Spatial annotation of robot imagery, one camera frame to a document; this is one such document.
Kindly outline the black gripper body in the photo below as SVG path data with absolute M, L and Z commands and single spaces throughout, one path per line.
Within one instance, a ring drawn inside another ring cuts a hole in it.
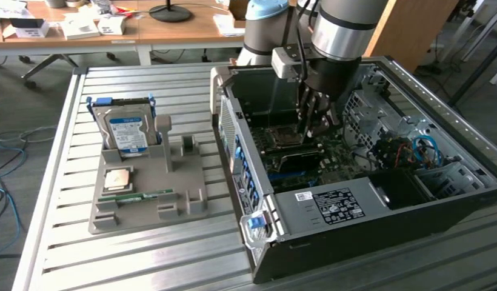
M 354 78 L 357 69 L 361 65 L 362 58 L 349 61 L 340 61 L 329 58 L 310 59 L 301 65 L 301 73 L 306 70 L 306 78 L 300 84 L 300 99 L 309 92 L 320 92 L 338 99 L 349 87 Z

